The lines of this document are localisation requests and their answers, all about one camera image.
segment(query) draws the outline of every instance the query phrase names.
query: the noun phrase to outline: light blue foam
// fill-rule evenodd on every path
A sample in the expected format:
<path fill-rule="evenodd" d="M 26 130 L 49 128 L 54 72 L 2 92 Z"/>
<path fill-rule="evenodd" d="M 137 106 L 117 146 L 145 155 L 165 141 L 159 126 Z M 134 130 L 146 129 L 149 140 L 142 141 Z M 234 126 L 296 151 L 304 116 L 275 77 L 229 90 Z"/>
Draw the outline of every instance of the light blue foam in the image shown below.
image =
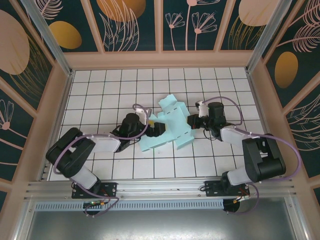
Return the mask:
<path fill-rule="evenodd" d="M 141 137 L 139 141 L 141 151 L 154 149 L 166 143 L 175 141 L 177 149 L 181 149 L 187 144 L 190 144 L 195 139 L 195 130 L 187 123 L 187 117 L 190 113 L 184 102 L 179 102 L 173 94 L 159 101 L 162 112 L 157 116 L 151 114 L 149 120 L 155 123 L 164 123 L 165 132 L 158 137 Z"/>

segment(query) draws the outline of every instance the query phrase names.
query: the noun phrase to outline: metal bracket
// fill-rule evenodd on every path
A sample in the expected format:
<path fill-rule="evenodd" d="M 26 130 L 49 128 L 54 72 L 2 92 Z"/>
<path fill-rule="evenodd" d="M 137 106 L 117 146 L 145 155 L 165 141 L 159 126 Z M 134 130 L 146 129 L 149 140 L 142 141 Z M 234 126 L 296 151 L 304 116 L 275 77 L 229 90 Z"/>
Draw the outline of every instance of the metal bracket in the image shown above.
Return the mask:
<path fill-rule="evenodd" d="M 221 185 L 221 181 L 205 181 L 202 191 L 205 192 L 207 197 L 229 197 L 229 196 L 241 196 L 243 194 L 250 195 L 248 186 L 240 184 L 238 186 L 229 187 L 228 193 L 226 193 Z"/>
<path fill-rule="evenodd" d="M 116 182 L 103 182 L 101 183 L 101 189 L 97 193 L 100 196 L 115 197 L 117 193 Z M 98 197 L 92 196 L 84 192 L 77 184 L 72 185 L 72 199 L 97 199 Z"/>

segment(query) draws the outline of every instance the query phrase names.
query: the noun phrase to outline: white tiled floor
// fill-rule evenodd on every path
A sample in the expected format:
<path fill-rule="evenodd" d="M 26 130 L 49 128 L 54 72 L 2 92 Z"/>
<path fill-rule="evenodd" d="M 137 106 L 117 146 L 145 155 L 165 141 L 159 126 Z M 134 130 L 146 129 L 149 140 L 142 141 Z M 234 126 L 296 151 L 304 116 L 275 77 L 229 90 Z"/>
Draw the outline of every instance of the white tiled floor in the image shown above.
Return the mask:
<path fill-rule="evenodd" d="M 191 114 L 198 113 L 195 102 L 199 100 L 231 98 L 240 104 L 245 120 L 241 127 L 263 133 L 245 70 L 218 67 L 77 71 L 60 136 L 72 127 L 84 133 L 108 133 L 133 112 L 134 103 L 161 112 L 158 101 L 168 94 L 185 102 Z M 236 107 L 222 102 L 227 121 L 238 123 Z M 220 176 L 244 165 L 241 148 L 205 139 L 201 129 L 195 138 L 180 150 L 171 142 L 147 152 L 135 144 L 120 153 L 95 153 L 85 165 L 102 180 Z M 65 178 L 51 172 L 49 180 Z"/>

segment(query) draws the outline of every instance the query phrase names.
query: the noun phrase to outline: purple cable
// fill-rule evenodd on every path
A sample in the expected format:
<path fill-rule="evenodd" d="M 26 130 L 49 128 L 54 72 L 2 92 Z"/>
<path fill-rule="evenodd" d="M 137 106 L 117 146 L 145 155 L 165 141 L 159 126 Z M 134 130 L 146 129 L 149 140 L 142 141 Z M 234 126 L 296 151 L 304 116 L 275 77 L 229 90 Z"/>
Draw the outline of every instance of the purple cable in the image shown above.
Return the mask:
<path fill-rule="evenodd" d="M 235 101 L 233 101 L 232 99 L 230 99 L 230 98 L 228 98 L 228 97 L 226 97 L 226 96 L 215 96 L 215 97 L 209 98 L 208 100 L 203 101 L 203 103 L 205 104 L 205 103 L 210 102 L 210 101 L 212 101 L 212 100 L 214 100 L 214 99 L 227 99 L 227 100 L 229 100 L 230 102 L 232 102 L 233 105 L 235 105 L 235 107 L 238 109 L 239 114 L 240 114 L 240 123 L 236 123 L 235 126 L 240 126 L 240 125 L 242 125 L 242 123 L 244 122 L 244 116 L 242 115 L 241 109 L 240 109 L 240 107 L 236 104 Z"/>
<path fill-rule="evenodd" d="M 253 210 L 256 209 L 256 207 L 258 206 L 258 203 L 259 203 L 259 199 L 260 199 L 260 196 L 259 196 L 259 191 L 258 191 L 258 188 L 252 184 L 252 183 L 247 183 L 248 185 L 254 187 L 255 191 L 256 191 L 256 202 L 254 204 L 254 206 L 252 208 L 250 208 L 249 210 L 247 211 L 243 211 L 243 212 L 231 212 L 231 211 L 227 211 L 228 214 L 233 214 L 233 215 L 243 215 L 243 214 L 248 214 L 248 213 L 251 213 Z"/>

